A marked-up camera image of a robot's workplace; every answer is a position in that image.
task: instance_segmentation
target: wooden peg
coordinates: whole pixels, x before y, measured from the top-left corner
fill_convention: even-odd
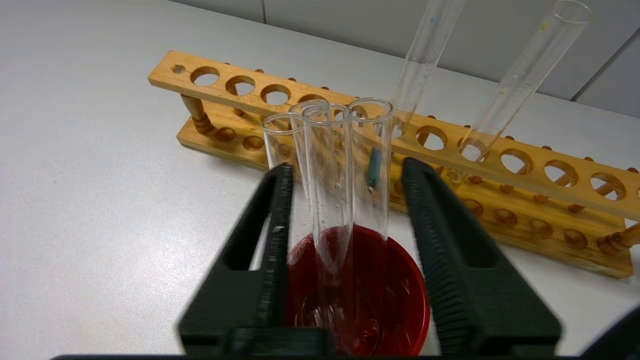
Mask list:
[[[182,95],[182,102],[189,110],[191,114],[191,120],[193,121],[193,125],[195,125],[196,130],[200,134],[206,134],[209,131],[213,130],[213,125],[211,124],[211,120],[209,120],[209,116],[204,112],[204,107],[202,106],[202,100],[196,99],[195,97]]]
[[[229,91],[229,93],[230,93],[231,95],[238,95],[238,91],[237,91],[237,89],[236,89],[236,86],[235,86],[235,85],[230,86],[230,87],[228,88],[228,91]],[[242,111],[242,110],[240,110],[240,109],[235,109],[235,108],[234,108],[233,112],[234,112],[234,114],[236,114],[236,115],[238,115],[238,116],[242,116],[242,115],[244,115],[244,111]]]
[[[627,250],[640,243],[640,224],[633,225],[621,233],[613,233],[599,238],[597,243],[600,250],[609,255]]]

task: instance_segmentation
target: red plastic dish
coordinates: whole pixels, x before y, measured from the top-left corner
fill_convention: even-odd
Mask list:
[[[355,356],[416,356],[420,354],[429,331],[429,301],[424,278],[409,253],[392,238],[387,239],[384,276],[381,272],[385,271],[385,266],[381,266],[385,261],[384,250],[384,243],[377,233],[358,225],[354,227],[354,279],[349,282],[356,289],[354,301],[358,304],[357,311],[375,319],[356,322],[358,346],[353,352]],[[286,322],[291,326],[313,325],[296,317],[306,311],[302,310],[305,301],[313,301],[308,297],[312,296],[310,294],[314,293],[318,282],[316,252],[311,235],[292,250],[291,257],[297,261],[289,265]],[[367,299],[376,298],[371,296],[369,290],[375,286],[380,289],[382,278],[386,279],[383,304],[380,305],[382,310],[362,306]],[[358,294],[363,293],[367,295],[358,298]]]

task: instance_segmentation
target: test tube rack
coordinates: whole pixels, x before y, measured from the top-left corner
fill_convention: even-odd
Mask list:
[[[205,74],[218,79],[211,85],[196,85],[196,79]],[[242,69],[177,51],[170,51],[148,80],[180,94],[191,114],[177,135],[182,145],[262,171],[268,170],[261,128],[264,117],[311,99],[339,104],[356,99],[261,69]],[[240,83],[253,90],[237,95]],[[268,103],[271,92],[285,94],[287,101]],[[633,275],[629,248],[640,240],[636,236],[640,231],[625,230],[624,219],[640,220],[640,174],[635,169],[608,167],[509,137],[499,138],[484,161],[474,163],[458,152],[467,131],[433,116],[413,116],[405,134],[392,145],[393,210],[406,213],[400,175],[402,161],[411,156],[439,171],[472,174],[457,194],[497,241],[618,279]],[[429,136],[439,137],[442,149],[425,148]],[[506,168],[501,160],[505,155],[520,159],[522,168],[516,172]],[[550,179],[545,167],[562,170],[564,175]],[[603,185],[593,188],[591,178]]]

